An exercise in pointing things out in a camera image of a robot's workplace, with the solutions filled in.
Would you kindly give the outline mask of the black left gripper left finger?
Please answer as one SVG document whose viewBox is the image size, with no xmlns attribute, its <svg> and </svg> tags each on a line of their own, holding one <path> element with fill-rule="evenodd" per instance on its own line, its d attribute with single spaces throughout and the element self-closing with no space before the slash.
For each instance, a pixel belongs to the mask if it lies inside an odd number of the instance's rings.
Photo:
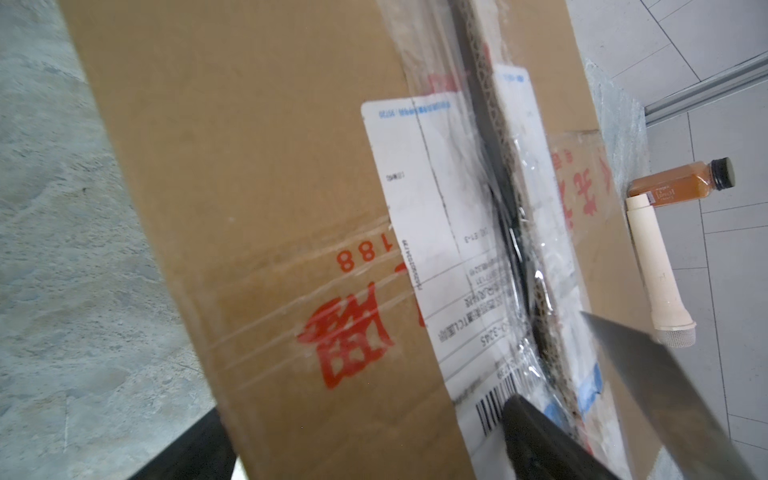
<svg viewBox="0 0 768 480">
<path fill-rule="evenodd" d="M 217 408 L 135 472 L 130 480 L 231 479 L 237 455 Z"/>
</svg>

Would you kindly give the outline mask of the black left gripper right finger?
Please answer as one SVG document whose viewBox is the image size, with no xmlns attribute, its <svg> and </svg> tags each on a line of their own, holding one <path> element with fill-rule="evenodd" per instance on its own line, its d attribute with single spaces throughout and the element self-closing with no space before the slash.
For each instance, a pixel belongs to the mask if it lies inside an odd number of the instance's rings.
<svg viewBox="0 0 768 480">
<path fill-rule="evenodd" d="M 520 395 L 505 402 L 502 426 L 517 479 L 619 480 Z"/>
</svg>

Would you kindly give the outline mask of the red utility knife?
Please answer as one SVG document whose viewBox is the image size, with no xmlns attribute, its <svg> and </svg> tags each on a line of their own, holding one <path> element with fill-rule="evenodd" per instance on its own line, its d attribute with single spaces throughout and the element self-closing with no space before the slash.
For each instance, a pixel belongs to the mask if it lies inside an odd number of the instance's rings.
<svg viewBox="0 0 768 480">
<path fill-rule="evenodd" d="M 665 346 L 612 320 L 583 316 L 684 478 L 755 477 Z"/>
</svg>

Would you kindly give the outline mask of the brown cardboard express box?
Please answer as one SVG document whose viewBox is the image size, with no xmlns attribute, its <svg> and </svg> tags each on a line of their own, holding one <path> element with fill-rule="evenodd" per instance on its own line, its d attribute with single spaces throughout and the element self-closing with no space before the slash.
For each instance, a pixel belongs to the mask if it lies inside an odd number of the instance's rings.
<svg viewBox="0 0 768 480">
<path fill-rule="evenodd" d="M 563 1 L 64 1 L 252 479 L 511 479 L 521 395 L 660 444 L 586 313 L 650 324 Z"/>
</svg>

